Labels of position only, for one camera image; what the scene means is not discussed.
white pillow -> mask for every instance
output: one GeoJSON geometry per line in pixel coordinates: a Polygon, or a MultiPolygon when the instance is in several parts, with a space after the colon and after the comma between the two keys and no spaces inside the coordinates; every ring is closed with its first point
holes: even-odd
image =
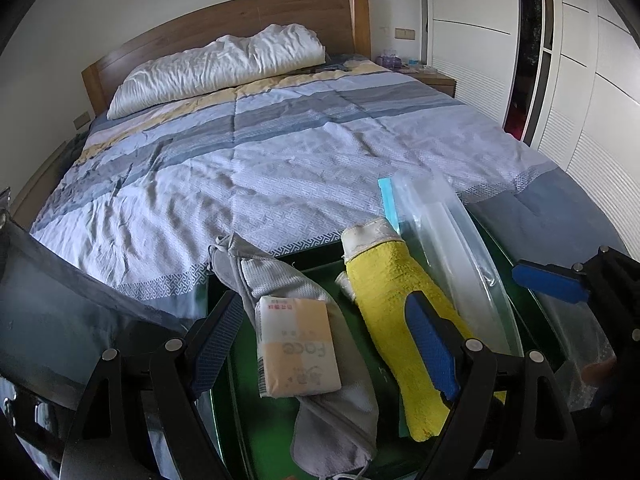
{"type": "Polygon", "coordinates": [[[107,119],[322,63],[324,46],[302,25],[269,25],[250,38],[222,36],[133,69],[116,90],[107,119]]]}

wooden headboard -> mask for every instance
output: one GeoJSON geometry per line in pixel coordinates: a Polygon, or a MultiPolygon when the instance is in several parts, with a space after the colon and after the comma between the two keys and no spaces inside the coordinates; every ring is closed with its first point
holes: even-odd
{"type": "Polygon", "coordinates": [[[94,112],[105,111],[139,64],[203,47],[231,34],[246,38],[271,23],[299,23],[318,34],[328,54],[371,57],[369,0],[231,0],[195,10],[140,34],[82,71],[94,112]]]}

mattress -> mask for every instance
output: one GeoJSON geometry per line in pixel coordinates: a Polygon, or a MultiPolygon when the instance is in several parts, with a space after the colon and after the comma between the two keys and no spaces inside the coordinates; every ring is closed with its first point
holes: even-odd
{"type": "MultiPolygon", "coordinates": [[[[382,216],[377,181],[436,167],[508,255],[570,266],[625,247],[546,156],[474,108],[357,58],[99,118],[31,233],[94,278],[186,323],[206,314],[209,246],[236,231],[272,254],[337,240],[382,216]]],[[[610,355],[588,308],[542,298],[581,366],[610,355]]]]}

wooden nightstand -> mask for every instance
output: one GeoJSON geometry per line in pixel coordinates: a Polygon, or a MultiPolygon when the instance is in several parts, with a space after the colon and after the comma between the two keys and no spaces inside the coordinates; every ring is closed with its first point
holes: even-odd
{"type": "Polygon", "coordinates": [[[429,85],[431,88],[435,88],[443,94],[447,94],[451,97],[456,96],[456,80],[448,75],[441,74],[440,72],[435,74],[427,74],[423,72],[405,74],[423,82],[425,85],[429,85]]]}

yellow towel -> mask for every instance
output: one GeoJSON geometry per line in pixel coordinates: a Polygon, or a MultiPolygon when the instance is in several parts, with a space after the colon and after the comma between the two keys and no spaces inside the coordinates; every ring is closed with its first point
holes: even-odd
{"type": "Polygon", "coordinates": [[[410,256],[404,241],[387,234],[387,241],[370,248],[367,243],[361,244],[350,257],[345,234],[347,276],[357,305],[380,356],[398,381],[411,437],[421,442],[440,433],[449,410],[433,387],[406,326],[404,300],[414,290],[421,290],[436,312],[451,320],[464,338],[472,334],[446,296],[410,256]]]}

